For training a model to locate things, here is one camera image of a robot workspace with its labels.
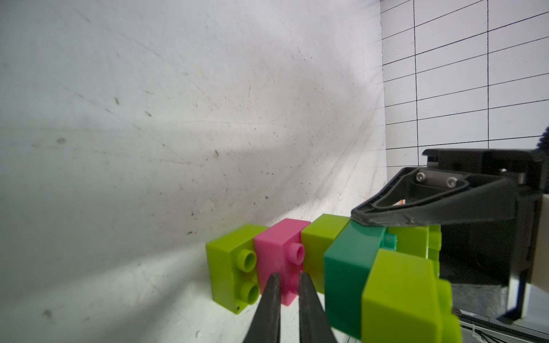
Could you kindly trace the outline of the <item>pink lego brick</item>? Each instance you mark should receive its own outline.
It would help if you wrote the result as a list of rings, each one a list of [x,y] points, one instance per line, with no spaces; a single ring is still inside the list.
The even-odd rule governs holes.
[[[308,225],[308,221],[284,219],[254,238],[260,289],[265,290],[271,274],[279,274],[281,303],[285,306],[291,305],[299,294],[305,259],[301,233]]]

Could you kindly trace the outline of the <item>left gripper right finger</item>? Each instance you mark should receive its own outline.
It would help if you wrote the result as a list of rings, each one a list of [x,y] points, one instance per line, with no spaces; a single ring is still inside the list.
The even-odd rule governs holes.
[[[299,283],[300,342],[337,343],[310,275],[300,273]]]

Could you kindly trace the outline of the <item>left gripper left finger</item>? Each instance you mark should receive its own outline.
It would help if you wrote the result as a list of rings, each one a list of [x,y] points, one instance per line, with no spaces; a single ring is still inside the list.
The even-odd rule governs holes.
[[[280,274],[272,273],[267,280],[264,293],[243,342],[279,343],[280,307]]]

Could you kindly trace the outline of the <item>dark green long lego brick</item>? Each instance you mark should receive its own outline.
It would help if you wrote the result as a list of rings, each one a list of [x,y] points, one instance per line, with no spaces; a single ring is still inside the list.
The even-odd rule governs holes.
[[[331,327],[361,337],[361,299],[381,249],[395,251],[397,237],[387,227],[350,221],[324,254],[325,312]]]

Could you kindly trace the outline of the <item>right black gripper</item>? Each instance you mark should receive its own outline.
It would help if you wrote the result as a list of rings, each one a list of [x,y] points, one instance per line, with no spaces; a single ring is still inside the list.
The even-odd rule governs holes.
[[[526,317],[548,151],[427,149],[351,211],[364,226],[442,225],[440,274],[454,306],[504,322]]]

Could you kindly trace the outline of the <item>lime lego brick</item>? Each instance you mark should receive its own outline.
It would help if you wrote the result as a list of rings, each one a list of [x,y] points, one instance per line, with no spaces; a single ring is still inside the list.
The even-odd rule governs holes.
[[[398,252],[431,260],[435,276],[440,276],[439,256],[442,247],[440,225],[388,227],[388,232],[397,236]]]
[[[361,299],[363,342],[461,342],[450,283],[433,261],[379,250]]]
[[[303,271],[310,275],[318,293],[325,293],[324,254],[349,222],[350,217],[322,214],[302,231]]]
[[[260,296],[254,239],[266,230],[246,224],[206,244],[212,298],[235,314]]]

